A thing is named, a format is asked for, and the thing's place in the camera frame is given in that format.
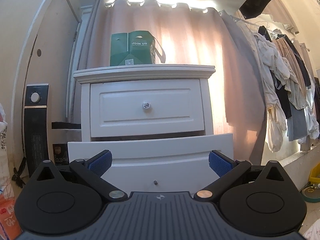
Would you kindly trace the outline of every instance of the green paper bag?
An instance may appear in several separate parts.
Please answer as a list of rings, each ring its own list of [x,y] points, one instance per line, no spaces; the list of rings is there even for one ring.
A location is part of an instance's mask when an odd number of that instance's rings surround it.
[[[110,66],[155,64],[156,55],[165,63],[165,53],[159,44],[162,55],[156,49],[156,38],[148,31],[116,33],[111,35]]]

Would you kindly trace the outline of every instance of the drawer knob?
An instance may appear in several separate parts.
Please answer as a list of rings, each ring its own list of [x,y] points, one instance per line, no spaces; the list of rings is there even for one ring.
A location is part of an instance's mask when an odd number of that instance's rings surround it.
[[[144,102],[142,103],[142,107],[143,107],[144,109],[149,109],[149,108],[151,107],[151,104],[150,104],[149,101],[144,101]]]

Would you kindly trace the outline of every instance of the drawer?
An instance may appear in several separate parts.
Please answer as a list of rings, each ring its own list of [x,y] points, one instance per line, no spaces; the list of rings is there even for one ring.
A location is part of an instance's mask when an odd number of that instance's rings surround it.
[[[198,79],[92,84],[91,137],[204,130]]]
[[[89,159],[108,149],[112,166],[102,178],[128,195],[132,191],[196,193],[219,176],[209,167],[209,153],[233,159],[232,134],[158,140],[69,142],[70,161]]]

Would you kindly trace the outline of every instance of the white nightstand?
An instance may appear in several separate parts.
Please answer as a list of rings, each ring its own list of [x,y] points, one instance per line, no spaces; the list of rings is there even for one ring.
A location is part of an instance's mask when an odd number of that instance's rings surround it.
[[[218,176],[211,150],[233,158],[232,134],[213,135],[208,78],[214,66],[131,65],[74,73],[81,83],[82,142],[70,161],[113,155],[102,176],[131,191],[196,192]]]

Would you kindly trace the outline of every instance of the floor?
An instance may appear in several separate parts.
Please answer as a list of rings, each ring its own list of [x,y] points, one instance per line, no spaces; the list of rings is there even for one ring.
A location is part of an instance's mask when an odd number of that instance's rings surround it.
[[[303,225],[299,231],[300,234],[304,234],[310,226],[318,219],[320,219],[320,203],[308,203],[307,204],[307,215],[303,221]]]

